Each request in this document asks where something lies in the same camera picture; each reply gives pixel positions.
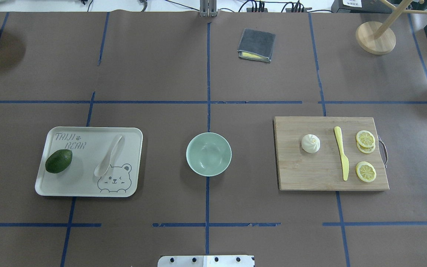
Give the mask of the white ceramic spoon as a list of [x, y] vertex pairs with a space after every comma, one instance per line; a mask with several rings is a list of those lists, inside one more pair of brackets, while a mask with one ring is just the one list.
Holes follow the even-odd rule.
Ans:
[[113, 138], [110, 146], [108, 147], [108, 150], [107, 150], [105, 156], [103, 157], [101, 162], [94, 169], [93, 174], [95, 177], [102, 177], [107, 173], [109, 166], [110, 166], [110, 163], [111, 163], [112, 159], [114, 158], [114, 156], [116, 155], [117, 147], [119, 146], [119, 143], [123, 140], [124, 140], [123, 135], [116, 135]]

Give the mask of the mint green bowl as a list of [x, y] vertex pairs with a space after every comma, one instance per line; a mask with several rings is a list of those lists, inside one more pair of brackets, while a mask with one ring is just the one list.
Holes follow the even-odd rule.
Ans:
[[215, 132], [203, 132], [195, 136], [186, 149], [189, 167], [197, 174], [213, 177], [223, 173], [232, 160], [229, 142]]

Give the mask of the white steamed bun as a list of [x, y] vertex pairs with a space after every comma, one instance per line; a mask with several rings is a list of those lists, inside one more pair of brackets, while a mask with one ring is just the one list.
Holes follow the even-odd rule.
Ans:
[[301, 140], [301, 148], [307, 153], [316, 153], [321, 147], [321, 141], [316, 135], [304, 135]]

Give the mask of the bamboo cutting board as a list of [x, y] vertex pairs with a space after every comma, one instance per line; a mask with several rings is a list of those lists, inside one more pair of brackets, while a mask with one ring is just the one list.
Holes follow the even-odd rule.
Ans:
[[[342, 178], [342, 164], [334, 134], [334, 127], [342, 129], [344, 151], [349, 159], [349, 177]], [[280, 190], [307, 191], [385, 191], [389, 189], [386, 169], [379, 146], [371, 154], [360, 152], [356, 146], [356, 134], [370, 131], [377, 137], [372, 117], [274, 117], [275, 151]], [[316, 135], [321, 147], [316, 153], [301, 148], [304, 135]], [[358, 162], [369, 162], [376, 170], [373, 182], [358, 179], [355, 167]]]

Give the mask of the grey yellow folded cloth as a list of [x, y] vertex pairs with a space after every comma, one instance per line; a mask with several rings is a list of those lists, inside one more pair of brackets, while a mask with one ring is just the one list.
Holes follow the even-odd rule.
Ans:
[[276, 35], [254, 29], [244, 29], [237, 52], [239, 58], [271, 63]]

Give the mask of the cream bear tray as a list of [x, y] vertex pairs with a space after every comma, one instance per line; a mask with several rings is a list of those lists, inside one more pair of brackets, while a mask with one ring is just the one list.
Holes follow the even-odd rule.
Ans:
[[[111, 144], [118, 137], [107, 172], [95, 176]], [[42, 196], [129, 197], [138, 186], [143, 133], [138, 128], [63, 127], [49, 131], [34, 189]], [[71, 164], [59, 174], [46, 171], [45, 162], [57, 150], [73, 153]]]

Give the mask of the yellow plastic knife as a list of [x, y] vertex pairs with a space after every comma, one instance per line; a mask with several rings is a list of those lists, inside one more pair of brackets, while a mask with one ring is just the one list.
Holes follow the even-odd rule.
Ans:
[[338, 150], [340, 154], [340, 160], [342, 164], [342, 178], [344, 181], [348, 180], [349, 177], [349, 168], [350, 163], [348, 157], [345, 155], [344, 151], [344, 142], [343, 142], [343, 135], [342, 135], [342, 129], [339, 126], [334, 127], [334, 134], [338, 145]]

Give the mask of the lower lemon slice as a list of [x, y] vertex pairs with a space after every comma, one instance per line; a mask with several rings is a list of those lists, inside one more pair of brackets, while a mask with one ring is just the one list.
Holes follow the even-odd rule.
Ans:
[[375, 145], [373, 145], [372, 147], [363, 147], [358, 142], [356, 143], [356, 145], [358, 150], [364, 154], [371, 154], [372, 152], [375, 151], [375, 148], [376, 148]]

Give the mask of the single lemon slice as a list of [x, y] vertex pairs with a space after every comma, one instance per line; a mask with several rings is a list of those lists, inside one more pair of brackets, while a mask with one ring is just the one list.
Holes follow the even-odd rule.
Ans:
[[375, 168], [369, 162], [358, 162], [355, 172], [358, 179], [363, 182], [373, 182], [377, 176]]

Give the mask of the green avocado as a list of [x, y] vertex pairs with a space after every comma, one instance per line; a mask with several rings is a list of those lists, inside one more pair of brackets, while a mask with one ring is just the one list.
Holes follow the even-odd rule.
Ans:
[[59, 174], [70, 166], [72, 159], [73, 153], [71, 150], [57, 150], [46, 160], [45, 169], [51, 174]]

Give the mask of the wooden mug tree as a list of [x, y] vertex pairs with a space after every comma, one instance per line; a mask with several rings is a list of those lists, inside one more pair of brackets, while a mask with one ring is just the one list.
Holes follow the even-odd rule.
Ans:
[[355, 37], [360, 47], [374, 55], [384, 55], [393, 51], [396, 46], [396, 36], [390, 29], [390, 25], [402, 13], [427, 14], [427, 11], [407, 10], [412, 0], [402, 0], [398, 6], [391, 4], [387, 0], [382, 0], [381, 2], [393, 10], [385, 22], [365, 22], [355, 32]]

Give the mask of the aluminium frame post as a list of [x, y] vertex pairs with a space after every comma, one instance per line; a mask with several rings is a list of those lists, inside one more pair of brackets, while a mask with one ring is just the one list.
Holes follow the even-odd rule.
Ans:
[[218, 15], [217, 0], [200, 0], [200, 17], [216, 17]]

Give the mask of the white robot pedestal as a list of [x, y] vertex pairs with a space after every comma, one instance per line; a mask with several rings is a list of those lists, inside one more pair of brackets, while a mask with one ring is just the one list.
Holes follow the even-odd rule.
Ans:
[[254, 267], [251, 255], [162, 256], [158, 267]]

